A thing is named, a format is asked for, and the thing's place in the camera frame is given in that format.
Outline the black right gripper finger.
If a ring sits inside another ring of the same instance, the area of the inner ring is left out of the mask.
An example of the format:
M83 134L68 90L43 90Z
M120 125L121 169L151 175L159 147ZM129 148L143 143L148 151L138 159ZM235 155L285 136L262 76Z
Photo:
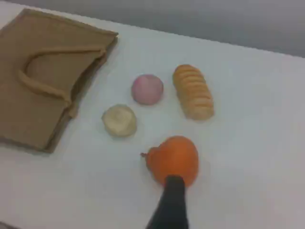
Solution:
M166 177L163 194L146 227L148 229L188 228L185 183L182 177L174 175Z

